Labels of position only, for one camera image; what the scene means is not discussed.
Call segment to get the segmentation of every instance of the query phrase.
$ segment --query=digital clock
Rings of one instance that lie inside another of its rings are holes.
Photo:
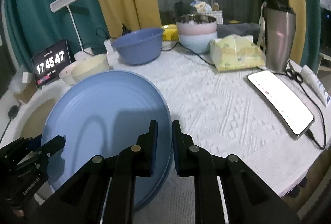
[[[32,66],[37,87],[58,79],[59,72],[70,63],[68,44],[65,39],[33,56]]]

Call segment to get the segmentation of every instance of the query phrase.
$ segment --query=pink bowl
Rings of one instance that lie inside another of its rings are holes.
[[[202,14],[189,14],[176,20],[178,34],[201,35],[217,31],[216,19]]]

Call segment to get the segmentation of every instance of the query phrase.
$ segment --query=white phone screen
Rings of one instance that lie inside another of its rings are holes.
[[[296,135],[313,121],[314,116],[305,104],[270,71],[253,73],[248,79],[278,110]]]

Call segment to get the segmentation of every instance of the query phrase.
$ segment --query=gray cloth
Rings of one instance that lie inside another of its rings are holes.
[[[236,34],[239,36],[252,35],[253,42],[256,43],[259,38],[259,32],[260,25],[256,23],[217,25],[218,38],[224,38],[231,34]]]

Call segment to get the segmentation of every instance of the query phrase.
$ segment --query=scissors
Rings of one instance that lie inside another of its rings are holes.
[[[289,79],[295,80],[297,83],[302,84],[303,83],[302,76],[294,70],[294,68],[290,62],[289,62],[289,65],[290,65],[290,68],[285,70],[286,76]]]

